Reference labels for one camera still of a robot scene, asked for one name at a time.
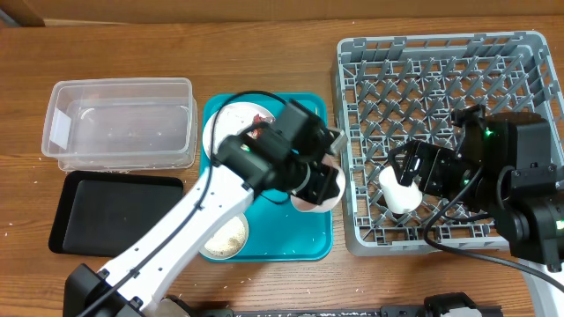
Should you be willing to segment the pink bowl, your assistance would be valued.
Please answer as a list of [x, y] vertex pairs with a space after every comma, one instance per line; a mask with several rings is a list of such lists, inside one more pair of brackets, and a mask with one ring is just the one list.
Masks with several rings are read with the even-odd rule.
[[293, 207], [306, 213], [323, 213], [334, 208], [345, 192], [345, 174], [339, 166], [320, 165], [312, 169], [305, 186], [290, 195]]

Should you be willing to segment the white cup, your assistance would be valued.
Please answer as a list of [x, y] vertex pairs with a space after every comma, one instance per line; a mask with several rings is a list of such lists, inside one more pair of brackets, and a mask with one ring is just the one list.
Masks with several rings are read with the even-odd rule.
[[405, 214], [416, 210], [422, 203], [423, 194], [413, 181], [410, 186], [397, 182], [391, 166], [385, 167], [378, 176], [387, 208], [395, 214]]

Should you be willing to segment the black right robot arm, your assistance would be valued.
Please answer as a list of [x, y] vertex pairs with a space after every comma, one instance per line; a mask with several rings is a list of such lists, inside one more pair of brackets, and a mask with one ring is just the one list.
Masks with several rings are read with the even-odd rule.
[[455, 150], [413, 139], [390, 150], [399, 184], [456, 199], [492, 217], [514, 257], [559, 272], [563, 264], [563, 168], [552, 160], [552, 129], [540, 114], [452, 111], [462, 129]]

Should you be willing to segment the grey bowl with rice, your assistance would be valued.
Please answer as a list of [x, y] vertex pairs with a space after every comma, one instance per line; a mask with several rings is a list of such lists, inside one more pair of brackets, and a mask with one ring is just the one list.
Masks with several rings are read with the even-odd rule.
[[249, 238], [249, 223], [239, 214], [216, 231], [200, 249], [200, 254], [213, 260], [224, 261], [237, 255]]

